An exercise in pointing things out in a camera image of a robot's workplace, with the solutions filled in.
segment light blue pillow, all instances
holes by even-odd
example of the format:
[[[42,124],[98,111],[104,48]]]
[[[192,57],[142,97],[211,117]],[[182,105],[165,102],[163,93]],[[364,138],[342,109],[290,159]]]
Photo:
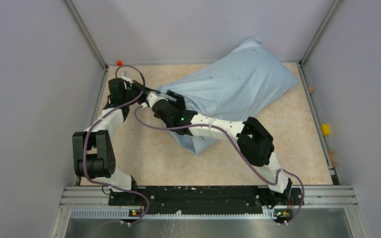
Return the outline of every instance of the light blue pillow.
[[[249,38],[221,60],[158,90],[183,95],[188,110],[239,121],[258,114],[297,84],[275,55]],[[215,142],[209,137],[171,134],[197,155]]]

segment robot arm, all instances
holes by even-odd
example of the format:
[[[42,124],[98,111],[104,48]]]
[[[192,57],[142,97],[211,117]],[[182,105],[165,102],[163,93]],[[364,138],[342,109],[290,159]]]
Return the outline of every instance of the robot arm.
[[[160,96],[160,92],[146,88],[136,81],[128,78],[124,73],[122,78],[115,78],[109,81],[110,96],[107,105],[104,107],[102,115],[98,118],[100,123],[91,131],[87,146],[87,171],[91,179],[116,184],[120,188],[131,190],[136,187],[134,179],[116,170],[116,159],[110,140],[111,134],[127,118],[129,107],[114,109],[119,105],[131,101],[137,97],[141,91],[142,96],[137,102],[146,104],[154,112],[154,116],[161,119],[167,128],[208,124],[206,126],[195,126],[184,129],[172,129],[179,135],[208,136],[216,139],[227,140],[227,136],[215,127],[225,130],[236,143],[247,159],[247,161],[258,167],[259,173],[268,181],[274,182],[276,173],[280,170],[280,165],[275,157],[273,137],[255,118],[249,117],[246,121],[225,121],[214,119],[186,110],[183,96],[168,91],[168,97]],[[74,169],[75,173],[83,177],[83,147],[87,131],[76,132],[72,137]],[[271,191],[277,193],[282,199],[287,199],[292,182],[284,174],[279,173],[278,182],[268,185]]]
[[[163,120],[167,128],[207,124],[210,126],[193,126],[172,131],[180,135],[228,140],[229,138],[222,131],[215,128],[219,127],[227,132],[248,162],[258,167],[258,171],[267,181],[275,181],[275,176],[281,167],[274,153],[273,137],[256,118],[249,117],[246,121],[210,118],[195,111],[186,110],[183,96],[172,91],[168,91],[167,95],[175,101],[161,97],[155,92],[150,92],[147,96],[147,105],[157,118]],[[287,198],[291,185],[291,180],[284,173],[279,173],[277,183],[268,186],[270,190],[281,193]]]

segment metal frame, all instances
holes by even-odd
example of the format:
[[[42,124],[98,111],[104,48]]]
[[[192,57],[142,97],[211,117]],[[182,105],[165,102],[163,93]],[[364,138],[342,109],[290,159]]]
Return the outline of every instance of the metal frame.
[[[310,83],[306,76],[306,73],[304,71],[303,66],[301,65],[301,62],[297,63],[297,68],[299,69],[300,78],[302,80],[303,88],[306,93],[306,98],[309,103],[310,110],[312,111],[313,121],[315,123],[315,127],[317,130],[317,134],[319,136],[320,144],[322,146],[323,153],[325,154],[326,162],[328,164],[329,173],[331,174],[331,177],[336,178],[336,185],[340,185],[341,183],[341,176],[339,169],[337,167],[332,166],[331,158],[329,157],[328,151],[330,150],[329,147],[329,141],[326,136],[322,135],[322,131],[320,129],[320,125],[323,123],[323,120],[320,116],[320,112],[318,109],[318,104],[316,103],[315,96],[313,93],[309,93],[309,87]]]
[[[337,10],[340,8],[341,4],[344,2],[344,0],[334,0],[331,8],[329,9],[328,13],[326,14],[325,18],[323,19],[322,23],[320,24],[319,29],[316,31],[315,36],[313,37],[312,41],[310,42],[306,52],[304,53],[302,60],[300,61],[300,64],[302,66],[305,65],[307,60],[309,59],[313,49],[317,45],[319,39],[321,38],[324,30],[328,26],[328,23],[331,21],[331,19],[334,17]]]
[[[76,23],[78,30],[80,31],[81,35],[84,37],[84,40],[87,43],[88,47],[90,48],[91,52],[93,53],[94,57],[96,58],[96,60],[98,61],[98,63],[103,69],[107,68],[107,64],[104,62],[103,56],[101,55],[99,49],[94,43],[93,38],[88,32],[87,27],[82,21],[82,18],[79,15],[78,11],[76,10],[76,7],[73,4],[72,0],[63,0],[63,2],[65,3],[71,16],[73,17],[73,20]]]
[[[99,89],[99,96],[96,100],[96,105],[94,108],[92,120],[94,121],[98,114],[98,109],[100,102],[102,100],[102,94],[104,91],[105,83],[108,75],[108,67],[104,62],[103,57],[101,56],[97,46],[95,45],[93,39],[91,38],[84,22],[82,21],[79,13],[77,12],[74,4],[71,0],[63,0],[66,3],[67,8],[69,9],[74,21],[76,22],[81,34],[83,35],[85,41],[87,42],[90,50],[94,54],[95,58],[98,60],[100,66],[105,69],[105,73],[102,79],[102,84]],[[302,79],[303,87],[306,92],[306,97],[309,102],[309,106],[312,110],[312,115],[316,128],[318,130],[320,142],[328,163],[330,174],[338,178],[340,181],[340,172],[338,168],[332,166],[328,150],[329,142],[326,137],[321,135],[320,125],[322,119],[320,117],[320,112],[318,110],[318,105],[315,101],[313,94],[308,92],[308,87],[310,85],[309,80],[307,79],[306,73],[304,71],[304,65],[309,59],[312,51],[320,40],[324,30],[327,28],[328,23],[334,17],[336,11],[341,6],[343,0],[335,0],[332,4],[330,10],[328,11],[326,17],[321,23],[317,33],[309,44],[303,58],[298,63],[298,69],[300,77]],[[307,185],[305,186],[306,196],[305,196],[305,205],[303,209],[329,209],[329,208],[343,208],[347,217],[347,225],[349,226],[353,238],[368,238],[370,237],[369,231],[367,229],[366,223],[361,214],[360,208],[357,203],[352,186],[350,185]],[[63,238],[68,229],[68,223],[71,214],[76,208],[83,209],[113,209],[108,205],[108,195],[105,195],[101,191],[101,187],[94,186],[72,186],[66,187],[59,206],[57,218],[55,221],[54,229],[52,232],[52,237],[54,238]]]

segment table surface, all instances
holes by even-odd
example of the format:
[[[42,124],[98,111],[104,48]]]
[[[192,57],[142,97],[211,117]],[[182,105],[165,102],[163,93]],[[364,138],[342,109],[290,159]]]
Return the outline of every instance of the table surface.
[[[332,184],[328,166],[319,141],[301,80],[295,63],[284,65],[298,78],[299,85],[264,108],[256,118],[274,137],[277,159],[284,169],[297,174],[304,184]],[[207,64],[175,64],[138,66],[147,86],[179,80]],[[115,77],[117,67],[110,67],[108,80]],[[141,81],[133,69],[127,69],[131,79]],[[106,83],[99,115],[109,95]],[[146,128],[133,117],[128,118],[111,136],[117,169],[132,175],[138,185],[263,185],[234,150],[230,142],[218,141],[200,155],[182,148],[166,131]],[[149,109],[138,116],[147,124],[165,127]],[[81,185],[92,185],[86,179]]]

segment yellow object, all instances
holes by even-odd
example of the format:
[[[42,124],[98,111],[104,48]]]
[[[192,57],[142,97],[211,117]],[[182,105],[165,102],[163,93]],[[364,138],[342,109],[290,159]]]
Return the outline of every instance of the yellow object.
[[[329,128],[328,124],[322,124],[322,125],[320,125],[320,130],[322,131],[322,135],[329,135],[329,134],[331,134],[331,129]]]
[[[308,88],[308,91],[309,91],[310,94],[312,94],[314,90],[315,90],[315,87],[310,86]]]

